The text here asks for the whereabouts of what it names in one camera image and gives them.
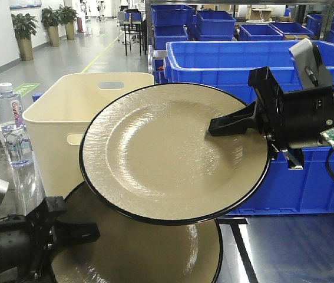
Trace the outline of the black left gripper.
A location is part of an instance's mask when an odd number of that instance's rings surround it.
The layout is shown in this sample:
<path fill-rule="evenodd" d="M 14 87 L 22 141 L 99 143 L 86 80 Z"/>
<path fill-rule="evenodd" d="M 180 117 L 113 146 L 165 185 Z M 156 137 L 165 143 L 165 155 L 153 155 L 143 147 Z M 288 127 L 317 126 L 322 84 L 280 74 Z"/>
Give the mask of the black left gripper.
<path fill-rule="evenodd" d="M 66 211 L 63 197 L 51 196 L 26 216 L 9 215 L 0 220 L 0 282 L 39 279 L 56 242 L 74 246 L 100 237 L 96 223 L 56 221 Z"/>

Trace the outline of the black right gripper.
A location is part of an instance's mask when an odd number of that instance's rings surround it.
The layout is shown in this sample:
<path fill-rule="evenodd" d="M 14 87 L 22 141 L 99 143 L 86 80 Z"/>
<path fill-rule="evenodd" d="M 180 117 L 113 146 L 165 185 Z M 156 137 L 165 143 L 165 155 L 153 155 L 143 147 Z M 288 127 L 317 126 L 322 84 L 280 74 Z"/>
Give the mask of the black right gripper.
<path fill-rule="evenodd" d="M 334 88 L 315 87 L 284 92 L 269 67 L 251 70 L 253 87 L 266 118 L 266 130 L 279 150 L 323 147 L 320 133 L 334 126 Z M 212 136 L 245 134 L 258 130 L 257 100 L 233 113 L 210 120 Z"/>

